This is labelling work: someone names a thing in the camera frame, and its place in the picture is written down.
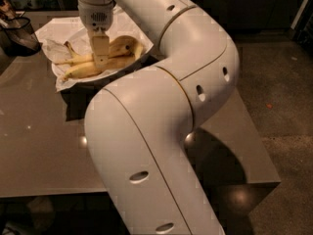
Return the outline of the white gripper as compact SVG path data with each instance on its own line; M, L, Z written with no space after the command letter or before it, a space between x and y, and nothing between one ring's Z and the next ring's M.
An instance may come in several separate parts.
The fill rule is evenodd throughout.
M114 2L111 0L104 4L91 4L78 1L79 16L91 38L94 62L96 67L102 69L108 62L110 52L110 39L106 33L112 26Z

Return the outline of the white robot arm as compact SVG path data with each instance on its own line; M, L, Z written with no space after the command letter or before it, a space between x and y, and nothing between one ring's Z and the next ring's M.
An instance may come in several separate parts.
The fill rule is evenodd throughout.
M191 0L78 0L90 33L109 29L113 5L163 58L94 96L84 119L92 161L130 235L225 235L184 141L234 91L237 48Z

